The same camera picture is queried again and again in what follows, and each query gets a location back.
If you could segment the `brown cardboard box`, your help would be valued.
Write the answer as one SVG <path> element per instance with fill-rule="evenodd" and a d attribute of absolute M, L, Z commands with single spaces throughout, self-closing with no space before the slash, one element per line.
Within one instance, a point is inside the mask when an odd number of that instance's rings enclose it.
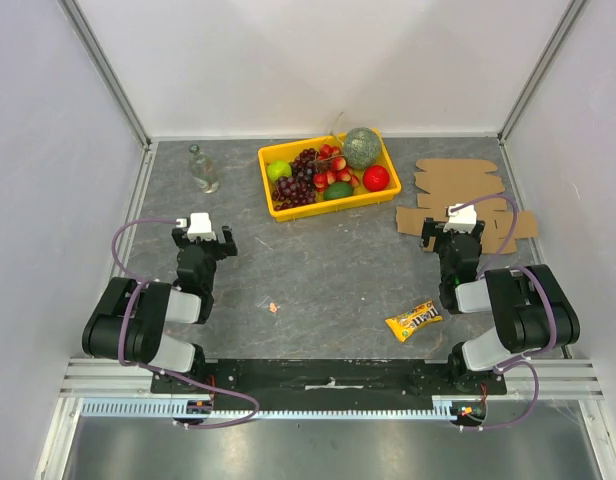
<path fill-rule="evenodd" d="M 490 194 L 503 194 L 497 166 L 484 159 L 424 158 L 416 162 L 414 174 L 417 206 L 396 209 L 397 231 L 419 236 L 426 217 L 436 221 L 447 218 L 446 208 Z M 512 224 L 512 208 L 504 199 L 490 199 L 475 206 L 477 219 L 485 222 L 482 252 L 493 254 L 501 247 Z"/>

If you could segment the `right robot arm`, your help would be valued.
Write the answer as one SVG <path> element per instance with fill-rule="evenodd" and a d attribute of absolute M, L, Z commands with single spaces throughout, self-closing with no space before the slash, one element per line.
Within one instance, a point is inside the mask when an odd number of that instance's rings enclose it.
<path fill-rule="evenodd" d="M 446 381 L 455 392 L 471 392 L 482 373 L 499 373 L 529 354 L 574 344 L 580 323 L 551 269 L 530 265 L 478 273 L 485 223 L 466 225 L 427 217 L 421 244 L 433 243 L 440 262 L 439 300 L 452 314 L 490 312 L 494 326 L 459 343 L 448 356 Z"/>

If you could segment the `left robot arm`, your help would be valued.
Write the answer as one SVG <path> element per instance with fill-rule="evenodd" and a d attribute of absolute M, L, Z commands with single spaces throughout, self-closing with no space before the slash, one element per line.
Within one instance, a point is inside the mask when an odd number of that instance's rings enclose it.
<path fill-rule="evenodd" d="M 197 233 L 175 227 L 179 248 L 176 279 L 171 283 L 112 278 L 82 334 L 82 349 L 95 358 L 173 371 L 173 382 L 196 393 L 207 382 L 203 349 L 165 333 L 168 323 L 205 324 L 213 305 L 217 263 L 238 254 L 232 230 Z"/>

